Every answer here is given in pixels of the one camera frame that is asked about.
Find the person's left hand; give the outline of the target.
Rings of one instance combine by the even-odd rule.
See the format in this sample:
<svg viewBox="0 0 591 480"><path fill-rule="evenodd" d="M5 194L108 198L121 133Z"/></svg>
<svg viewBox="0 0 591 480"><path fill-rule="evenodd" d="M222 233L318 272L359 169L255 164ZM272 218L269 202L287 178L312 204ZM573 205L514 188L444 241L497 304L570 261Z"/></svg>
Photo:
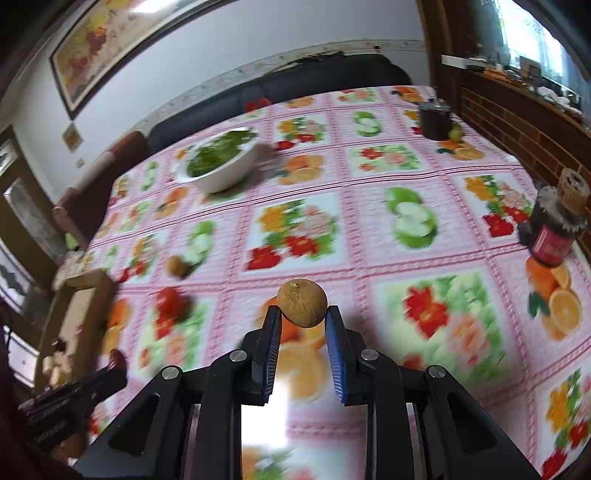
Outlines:
<svg viewBox="0 0 591 480"><path fill-rule="evenodd" d="M50 452L50 457L64 464L70 459L79 459L88 447L88 435L86 432L76 432L62 441Z"/></svg>

